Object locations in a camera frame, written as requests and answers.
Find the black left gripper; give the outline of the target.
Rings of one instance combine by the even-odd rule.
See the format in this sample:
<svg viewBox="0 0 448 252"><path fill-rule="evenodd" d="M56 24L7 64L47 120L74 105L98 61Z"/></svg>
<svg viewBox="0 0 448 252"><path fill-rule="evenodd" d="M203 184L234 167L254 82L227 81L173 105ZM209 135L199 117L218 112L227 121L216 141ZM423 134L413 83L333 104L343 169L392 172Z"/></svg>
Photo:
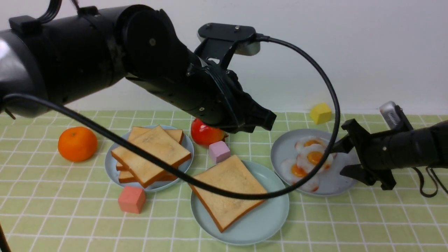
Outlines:
<svg viewBox="0 0 448 252"><path fill-rule="evenodd" d="M277 115L259 105L221 70L210 65L189 67L180 80L127 76L152 95L228 133L271 131Z"/></svg>

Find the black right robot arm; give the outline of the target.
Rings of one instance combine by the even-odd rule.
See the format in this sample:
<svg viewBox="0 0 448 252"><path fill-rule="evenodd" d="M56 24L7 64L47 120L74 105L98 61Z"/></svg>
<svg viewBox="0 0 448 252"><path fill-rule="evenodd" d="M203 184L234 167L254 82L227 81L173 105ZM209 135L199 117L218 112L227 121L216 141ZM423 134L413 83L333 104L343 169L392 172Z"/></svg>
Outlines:
<svg viewBox="0 0 448 252"><path fill-rule="evenodd" d="M383 190L392 190L396 185L394 169L447 168L447 121L420 129L409 126L400 123L388 131L369 133L356 120L346 121L342 129L347 135L334 144L332 153L355 149L360 163L344 167L340 174L367 186L379 181Z"/></svg>

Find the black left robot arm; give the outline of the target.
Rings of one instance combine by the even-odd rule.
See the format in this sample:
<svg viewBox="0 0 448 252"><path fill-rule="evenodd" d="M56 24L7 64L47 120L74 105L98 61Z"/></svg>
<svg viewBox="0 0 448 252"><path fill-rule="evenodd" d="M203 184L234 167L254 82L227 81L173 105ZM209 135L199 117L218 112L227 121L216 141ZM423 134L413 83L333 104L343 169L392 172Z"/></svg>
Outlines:
<svg viewBox="0 0 448 252"><path fill-rule="evenodd" d="M67 105L127 79L229 133L272 129L276 115L228 70L234 54L260 51L253 27L204 24L201 44L190 51L163 10L88 6L55 19L60 6L52 0L39 19L13 17L1 32L1 98L22 93Z"/></svg>

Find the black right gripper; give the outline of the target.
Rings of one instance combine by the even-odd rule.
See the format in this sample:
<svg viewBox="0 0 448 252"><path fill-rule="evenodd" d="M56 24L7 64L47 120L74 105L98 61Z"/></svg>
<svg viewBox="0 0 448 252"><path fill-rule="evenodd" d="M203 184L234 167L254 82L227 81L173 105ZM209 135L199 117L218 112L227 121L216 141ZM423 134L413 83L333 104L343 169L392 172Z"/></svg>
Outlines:
<svg viewBox="0 0 448 252"><path fill-rule="evenodd" d="M348 135L334 143L331 153L348 154L355 148L360 164L347 165L340 171L340 175L357 180L367 186L373 186L377 181L381 182L382 190L393 190L396 181L391 170L382 170L369 163L369 159L376 154L368 150L371 147L371 134L360 126L355 119L347 120L342 129Z"/></svg>

